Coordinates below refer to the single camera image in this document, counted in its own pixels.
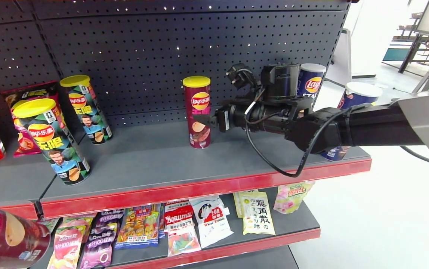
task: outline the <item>product label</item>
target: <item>product label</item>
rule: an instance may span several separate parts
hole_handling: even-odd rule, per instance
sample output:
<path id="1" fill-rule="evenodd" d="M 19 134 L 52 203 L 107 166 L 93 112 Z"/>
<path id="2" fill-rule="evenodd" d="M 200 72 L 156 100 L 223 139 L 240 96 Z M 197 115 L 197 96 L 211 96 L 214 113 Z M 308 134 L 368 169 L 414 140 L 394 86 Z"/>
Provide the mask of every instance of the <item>product label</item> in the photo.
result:
<path id="1" fill-rule="evenodd" d="M 69 91 L 69 100 L 83 129 L 93 144 L 102 144 L 112 138 L 112 131 L 108 126 L 92 86 L 77 85 Z"/>

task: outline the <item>black cable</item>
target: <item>black cable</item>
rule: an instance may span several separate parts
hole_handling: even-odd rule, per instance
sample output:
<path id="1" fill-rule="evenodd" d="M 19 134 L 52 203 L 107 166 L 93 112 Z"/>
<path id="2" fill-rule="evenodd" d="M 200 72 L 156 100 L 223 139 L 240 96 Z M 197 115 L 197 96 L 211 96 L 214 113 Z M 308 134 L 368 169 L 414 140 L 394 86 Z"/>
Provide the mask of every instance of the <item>black cable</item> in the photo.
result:
<path id="1" fill-rule="evenodd" d="M 423 160 L 423 161 L 426 161 L 426 162 L 429 163 L 429 158 L 424 157 L 424 156 L 420 155 L 419 153 L 413 152 L 413 150 L 411 150 L 410 148 L 408 148 L 408 147 L 406 147 L 404 145 L 401 145 L 401 148 L 403 150 L 407 151 L 408 153 L 410 153 L 411 155 L 413 155 L 415 157 L 418 157 L 420 160 Z"/>
<path id="2" fill-rule="evenodd" d="M 312 139 L 311 139 L 311 141 L 309 142 L 309 145 L 308 145 L 308 148 L 307 148 L 307 150 L 305 151 L 305 153 L 304 153 L 304 155 L 303 155 L 303 157 L 301 158 L 301 161 L 300 161 L 300 163 L 299 163 L 299 167 L 298 167 L 298 169 L 296 170 L 296 173 L 295 174 L 291 174 L 291 173 L 288 173 L 288 172 L 286 172 L 286 171 L 284 171 L 284 170 L 282 170 L 281 168 L 279 168 L 279 167 L 277 167 L 276 165 L 274 165 L 274 164 L 272 164 L 266 157 L 264 157 L 264 155 L 259 151 L 259 149 L 258 148 L 256 148 L 256 145 L 254 145 L 254 142 L 253 142 L 253 140 L 251 139 L 251 135 L 249 134 L 249 126 L 248 126 L 248 123 L 246 122 L 246 126 L 245 126 L 245 131 L 246 131 L 246 136 L 247 136 L 247 139 L 249 140 L 249 143 L 251 144 L 251 146 L 254 148 L 254 150 L 256 151 L 256 153 L 269 165 L 269 166 L 271 166 L 274 170 L 276 170 L 277 172 L 279 172 L 279 173 L 281 173 L 281 174 L 283 174 L 283 175 L 285 175 L 285 176 L 288 176 L 288 177 L 298 177 L 298 176 L 300 176 L 300 174 L 301 174 L 301 172 L 303 171 L 303 169 L 304 169 L 304 166 L 305 166 L 305 164 L 306 164 L 306 161 L 307 161 L 307 158 L 308 158 L 308 156 L 309 156 L 309 153 L 311 152 L 311 150 L 312 150 L 312 148 L 314 147 L 314 144 L 316 143 L 316 141 L 317 141 L 317 138 L 319 138 L 319 136 L 320 136 L 320 134 L 321 134 L 321 132 L 324 130 L 324 128 L 326 128 L 328 125 L 329 125 L 329 123 L 331 123 L 332 121 L 334 121 L 337 117 L 339 117 L 339 116 L 341 116 L 341 115 L 343 115 L 344 113 L 346 113 L 346 112 L 351 112 L 352 110 L 354 110 L 354 109 L 359 109 L 360 107 L 357 107 L 357 106 L 353 106 L 353 107 L 351 107 L 351 108 L 348 108 L 348 109 L 346 109 L 346 110 L 342 110 L 342 111 L 339 111 L 338 113 L 336 113 L 336 114 L 334 114 L 331 118 L 329 118 L 326 122 L 324 122 L 324 124 L 322 124 L 321 125 L 321 127 L 319 127 L 319 129 L 315 132 L 315 134 L 314 134 L 314 136 L 312 137 Z"/>

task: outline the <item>yellow snack bag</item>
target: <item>yellow snack bag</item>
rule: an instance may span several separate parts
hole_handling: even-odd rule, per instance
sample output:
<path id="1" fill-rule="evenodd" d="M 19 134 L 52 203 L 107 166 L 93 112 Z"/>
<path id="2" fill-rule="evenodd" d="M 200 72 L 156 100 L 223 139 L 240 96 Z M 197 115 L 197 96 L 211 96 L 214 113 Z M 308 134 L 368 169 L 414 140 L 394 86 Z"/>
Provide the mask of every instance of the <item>yellow snack bag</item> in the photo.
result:
<path id="1" fill-rule="evenodd" d="M 243 235 L 276 235 L 274 231 L 268 196 L 265 192 L 240 193 L 243 214 Z"/>

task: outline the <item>lay's stax can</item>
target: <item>lay's stax can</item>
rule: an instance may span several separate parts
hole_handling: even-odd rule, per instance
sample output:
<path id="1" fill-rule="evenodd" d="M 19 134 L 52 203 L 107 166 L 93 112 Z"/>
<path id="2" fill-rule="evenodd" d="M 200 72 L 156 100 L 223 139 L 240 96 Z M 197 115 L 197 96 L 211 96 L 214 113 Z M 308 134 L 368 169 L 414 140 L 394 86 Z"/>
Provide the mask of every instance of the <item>lay's stax can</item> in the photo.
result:
<path id="1" fill-rule="evenodd" d="M 62 79 L 60 85 L 70 89 L 68 98 L 90 141 L 100 145 L 112 139 L 112 130 L 98 105 L 90 77 L 73 75 Z"/>
<path id="2" fill-rule="evenodd" d="M 337 108 L 348 109 L 355 105 L 374 102 L 382 95 L 382 90 L 374 85 L 364 82 L 348 82 L 346 90 Z M 340 161 L 349 150 L 349 146 L 337 146 L 328 152 L 321 153 L 321 156 L 330 161 Z"/>
<path id="3" fill-rule="evenodd" d="M 302 64 L 298 78 L 298 96 L 316 97 L 326 67 L 318 64 Z"/>
<path id="4" fill-rule="evenodd" d="M 206 148 L 211 142 L 209 126 L 199 123 L 193 118 L 194 114 L 210 114 L 210 84 L 209 78 L 200 75 L 187 77 L 183 80 L 189 144 L 193 148 Z"/>
<path id="5" fill-rule="evenodd" d="M 65 185 L 77 184 L 88 177 L 90 166 L 80 155 L 53 99 L 25 102 L 16 107 L 13 114 L 27 129 Z"/>

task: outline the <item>white snack bag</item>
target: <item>white snack bag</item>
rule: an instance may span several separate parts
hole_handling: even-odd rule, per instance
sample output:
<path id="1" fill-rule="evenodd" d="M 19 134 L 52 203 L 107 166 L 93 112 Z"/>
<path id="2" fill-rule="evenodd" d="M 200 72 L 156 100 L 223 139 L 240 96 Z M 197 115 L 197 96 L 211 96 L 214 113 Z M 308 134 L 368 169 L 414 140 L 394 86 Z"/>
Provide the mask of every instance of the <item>white snack bag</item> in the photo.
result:
<path id="1" fill-rule="evenodd" d="M 229 211 L 218 195 L 190 199 L 189 202 L 198 223 L 201 249 L 233 234 L 226 218 Z"/>

